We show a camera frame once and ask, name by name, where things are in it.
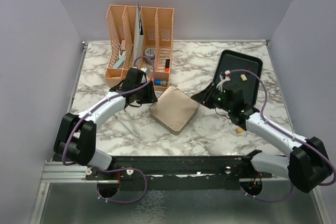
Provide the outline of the rose gold tin lid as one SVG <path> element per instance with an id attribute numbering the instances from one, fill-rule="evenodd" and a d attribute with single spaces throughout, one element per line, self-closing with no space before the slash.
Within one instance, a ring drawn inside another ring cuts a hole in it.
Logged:
<path id="1" fill-rule="evenodd" d="M 199 104 L 175 86 L 169 86 L 158 98 L 157 102 L 149 107 L 149 112 L 157 114 L 193 113 L 198 110 Z"/>

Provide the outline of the gold chocolate tin box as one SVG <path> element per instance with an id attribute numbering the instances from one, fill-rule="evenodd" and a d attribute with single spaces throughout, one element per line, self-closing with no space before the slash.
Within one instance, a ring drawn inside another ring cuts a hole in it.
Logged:
<path id="1" fill-rule="evenodd" d="M 196 110 L 189 114 L 182 112 L 178 114 L 157 114 L 150 111 L 150 116 L 173 135 L 179 135 L 195 117 L 197 112 Z"/>

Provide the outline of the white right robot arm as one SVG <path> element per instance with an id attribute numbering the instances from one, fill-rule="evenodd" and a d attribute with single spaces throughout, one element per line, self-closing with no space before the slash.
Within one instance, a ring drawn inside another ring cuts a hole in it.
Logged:
<path id="1" fill-rule="evenodd" d="M 245 131 L 263 138 L 282 152 L 272 156 L 256 151 L 241 164 L 246 177 L 267 172 L 287 178 L 300 191 L 308 193 L 325 180 L 335 176 L 323 142 L 290 132 L 267 119 L 260 110 L 244 101 L 243 90 L 237 84 L 225 82 L 219 87 L 211 83 L 205 90 L 191 97 L 209 109 L 222 109 L 231 122 Z"/>

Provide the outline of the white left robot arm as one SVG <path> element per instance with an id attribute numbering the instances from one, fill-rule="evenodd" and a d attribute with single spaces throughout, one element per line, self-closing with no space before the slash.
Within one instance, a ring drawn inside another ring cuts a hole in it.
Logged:
<path id="1" fill-rule="evenodd" d="M 148 74 L 148 68 L 130 68 L 126 78 L 110 88 L 101 101 L 79 114 L 63 116 L 53 150 L 65 165 L 95 167 L 104 179 L 115 175 L 112 156 L 96 149 L 97 129 L 134 102 L 143 105 L 158 100 Z"/>

